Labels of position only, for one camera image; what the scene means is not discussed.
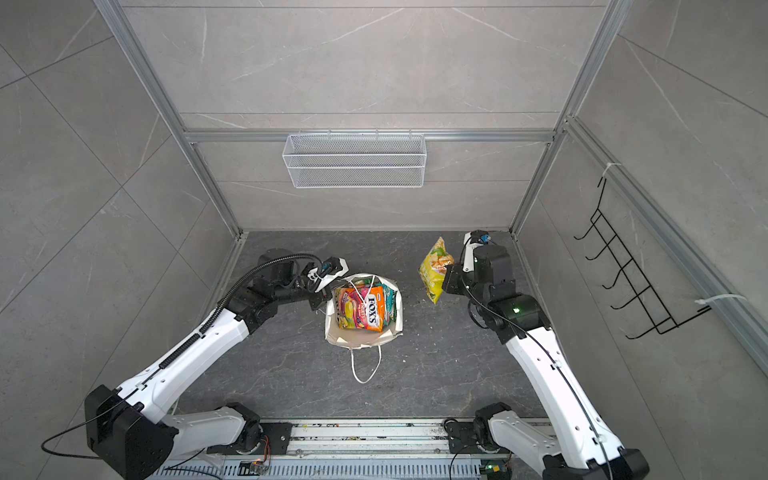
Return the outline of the yellow green snack packet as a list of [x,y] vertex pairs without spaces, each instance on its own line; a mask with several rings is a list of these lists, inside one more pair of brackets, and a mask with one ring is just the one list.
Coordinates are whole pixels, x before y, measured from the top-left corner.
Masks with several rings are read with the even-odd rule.
[[443,293],[443,282],[447,267],[455,260],[446,250],[445,241],[439,237],[419,267],[419,276],[426,289],[427,296],[433,304],[437,304]]

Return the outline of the orange pink Fox's candy packet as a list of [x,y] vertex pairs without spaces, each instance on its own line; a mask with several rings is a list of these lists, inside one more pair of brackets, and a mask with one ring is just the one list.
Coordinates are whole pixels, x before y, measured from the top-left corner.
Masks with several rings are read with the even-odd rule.
[[337,324],[346,330],[382,332],[385,313],[384,293],[380,286],[361,285],[337,292]]

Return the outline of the floral paper gift bag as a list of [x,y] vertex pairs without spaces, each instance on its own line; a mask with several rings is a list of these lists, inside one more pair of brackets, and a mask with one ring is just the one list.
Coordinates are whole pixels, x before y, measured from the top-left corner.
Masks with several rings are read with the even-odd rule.
[[[402,294],[396,283],[376,274],[354,274],[332,290],[325,307],[325,340],[350,354],[354,379],[365,385],[376,375],[383,358],[382,347],[403,333]],[[358,350],[374,349],[377,363],[366,379],[355,366]]]

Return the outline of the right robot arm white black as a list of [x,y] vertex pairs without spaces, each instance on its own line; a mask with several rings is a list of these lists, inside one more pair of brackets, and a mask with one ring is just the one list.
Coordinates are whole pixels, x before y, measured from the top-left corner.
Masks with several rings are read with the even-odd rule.
[[497,403],[476,413],[479,446],[506,449],[545,479],[643,479],[649,474],[642,452],[625,447],[592,405],[538,301],[517,291],[505,247],[484,231],[467,233],[459,262],[447,268],[443,290],[466,297],[473,322],[496,334],[526,374],[554,430],[548,436]]

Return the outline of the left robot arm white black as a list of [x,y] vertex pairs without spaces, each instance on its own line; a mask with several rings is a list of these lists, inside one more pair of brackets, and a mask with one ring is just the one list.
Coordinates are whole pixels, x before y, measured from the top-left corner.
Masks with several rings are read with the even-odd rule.
[[348,272],[345,260],[273,249],[236,280],[189,335],[146,369],[84,402],[86,443],[124,479],[146,479],[167,459],[223,447],[250,454],[266,441],[259,416],[234,402],[207,412],[173,415],[173,404],[209,367],[246,340],[280,306],[308,302],[316,310]]

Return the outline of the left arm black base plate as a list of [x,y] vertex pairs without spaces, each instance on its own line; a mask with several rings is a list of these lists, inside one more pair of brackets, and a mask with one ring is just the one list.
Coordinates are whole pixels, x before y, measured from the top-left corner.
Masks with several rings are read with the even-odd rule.
[[208,447],[208,454],[224,455],[285,455],[291,438],[293,425],[288,422],[267,422],[247,424],[244,432],[233,444]]

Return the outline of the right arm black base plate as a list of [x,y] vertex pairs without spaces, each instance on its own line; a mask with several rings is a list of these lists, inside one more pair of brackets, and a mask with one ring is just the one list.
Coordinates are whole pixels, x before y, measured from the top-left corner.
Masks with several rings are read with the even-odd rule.
[[500,454],[508,450],[497,445],[490,434],[475,421],[459,421],[447,418],[442,427],[448,438],[449,451],[452,454]]

